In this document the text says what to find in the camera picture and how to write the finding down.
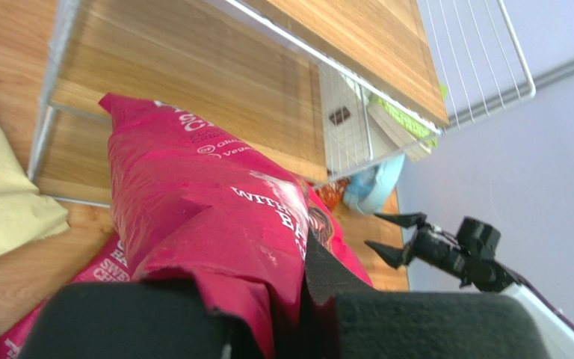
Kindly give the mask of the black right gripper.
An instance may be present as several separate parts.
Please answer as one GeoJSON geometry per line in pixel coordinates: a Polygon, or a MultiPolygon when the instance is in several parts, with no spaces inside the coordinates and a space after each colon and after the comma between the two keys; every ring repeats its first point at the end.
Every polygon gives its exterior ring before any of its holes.
{"type": "Polygon", "coordinates": [[[440,237],[442,232],[424,227],[427,215],[423,212],[407,214],[374,213],[374,216],[403,228],[418,229],[410,247],[394,248],[383,243],[365,241],[389,267],[399,269],[418,258],[460,280],[461,286],[487,286],[495,283],[498,270],[494,258],[501,233],[492,225],[472,217],[465,217],[450,244],[440,237]]]}

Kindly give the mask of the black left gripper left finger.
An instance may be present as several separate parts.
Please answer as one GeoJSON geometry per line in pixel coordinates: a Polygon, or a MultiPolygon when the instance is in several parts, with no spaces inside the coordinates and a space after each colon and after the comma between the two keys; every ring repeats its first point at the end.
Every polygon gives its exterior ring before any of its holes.
{"type": "Polygon", "coordinates": [[[262,358],[240,320],[207,311],[190,280],[121,283],[77,328],[37,322],[21,358],[262,358]]]}

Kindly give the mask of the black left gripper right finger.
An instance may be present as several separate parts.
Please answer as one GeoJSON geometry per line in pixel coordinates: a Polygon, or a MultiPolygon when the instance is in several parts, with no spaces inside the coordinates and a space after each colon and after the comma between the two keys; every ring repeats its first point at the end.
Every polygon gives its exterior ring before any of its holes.
{"type": "Polygon", "coordinates": [[[547,358],[526,309],[504,295],[383,292],[309,234],[303,358],[547,358]]]}

